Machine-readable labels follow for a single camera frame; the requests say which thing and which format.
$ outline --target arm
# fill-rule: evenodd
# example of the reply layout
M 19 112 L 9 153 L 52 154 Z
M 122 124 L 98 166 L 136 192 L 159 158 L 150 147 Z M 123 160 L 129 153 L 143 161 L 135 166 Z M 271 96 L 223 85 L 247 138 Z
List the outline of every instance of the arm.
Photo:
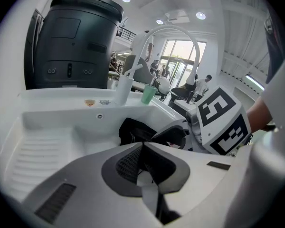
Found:
M 148 57 L 146 58 L 146 62 L 149 62 L 149 60 L 150 60 L 152 48 L 153 48 L 153 44 L 149 43 L 149 46 L 148 46 L 148 53 L 149 54 L 148 54 Z
M 264 128 L 271 120 L 272 116 L 261 97 L 247 111 L 251 133 Z

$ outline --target ceiling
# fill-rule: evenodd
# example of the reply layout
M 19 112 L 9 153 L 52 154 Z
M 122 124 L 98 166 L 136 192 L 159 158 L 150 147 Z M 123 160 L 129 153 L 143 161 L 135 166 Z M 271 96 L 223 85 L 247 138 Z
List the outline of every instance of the ceiling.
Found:
M 263 0 L 114 1 L 123 6 L 124 17 L 129 17 L 126 29 L 136 34 L 158 26 L 157 19 L 173 24 L 168 16 L 179 13 L 183 18 L 176 25 L 199 36 L 217 37 L 218 73 L 249 85 L 257 93 L 261 90 L 246 81 L 247 74 L 266 85 L 269 56 L 264 29 L 267 8 Z M 196 18 L 200 11 L 206 15 L 205 20 Z

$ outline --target clear cup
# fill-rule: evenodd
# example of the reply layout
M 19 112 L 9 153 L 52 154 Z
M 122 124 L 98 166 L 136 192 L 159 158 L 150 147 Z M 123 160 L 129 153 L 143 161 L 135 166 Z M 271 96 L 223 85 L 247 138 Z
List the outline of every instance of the clear cup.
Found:
M 146 85 L 143 90 L 141 102 L 145 104 L 149 104 L 153 96 L 155 96 L 156 91 L 157 91 L 157 88 Z

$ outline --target ribbed drainboard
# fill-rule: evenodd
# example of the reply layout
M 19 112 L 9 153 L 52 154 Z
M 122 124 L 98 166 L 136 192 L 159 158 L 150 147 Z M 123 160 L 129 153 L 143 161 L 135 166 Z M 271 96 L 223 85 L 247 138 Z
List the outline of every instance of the ribbed drainboard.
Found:
M 37 185 L 58 170 L 59 138 L 27 136 L 13 165 L 10 194 L 22 201 Z

